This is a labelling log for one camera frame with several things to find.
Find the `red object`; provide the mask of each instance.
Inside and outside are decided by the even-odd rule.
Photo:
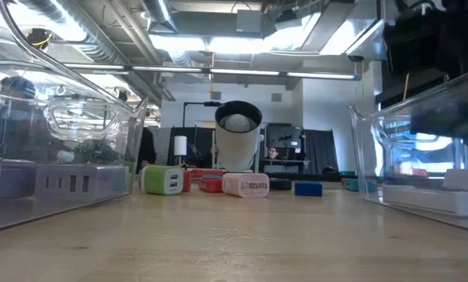
[[[194,178],[218,178],[223,176],[223,170],[221,169],[207,169],[199,168],[192,170],[192,177]]]
[[[183,192],[190,192],[190,178],[192,171],[186,170],[183,172]]]
[[[223,192],[221,179],[203,179],[199,184],[199,188],[208,193]]]
[[[429,174],[427,173],[427,170],[425,170],[423,168],[413,168],[412,173],[413,173],[413,175],[417,175],[417,176],[429,177]]]

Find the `cylindrical lamp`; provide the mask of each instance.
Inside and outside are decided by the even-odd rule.
[[[218,161],[230,172],[243,172],[251,167],[259,148],[261,111],[251,103],[231,101],[215,113]]]

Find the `clear plastic bin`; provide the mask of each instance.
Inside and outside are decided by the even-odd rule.
[[[0,17],[0,228],[130,193],[147,101],[133,109]]]
[[[374,114],[351,113],[366,200],[468,229],[468,74]]]

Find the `green charger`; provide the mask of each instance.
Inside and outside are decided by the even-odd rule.
[[[150,165],[141,170],[140,181],[144,193],[176,195],[183,190],[183,169]]]

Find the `blue box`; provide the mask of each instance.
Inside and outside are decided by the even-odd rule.
[[[310,181],[296,181],[295,195],[322,197],[322,184]]]

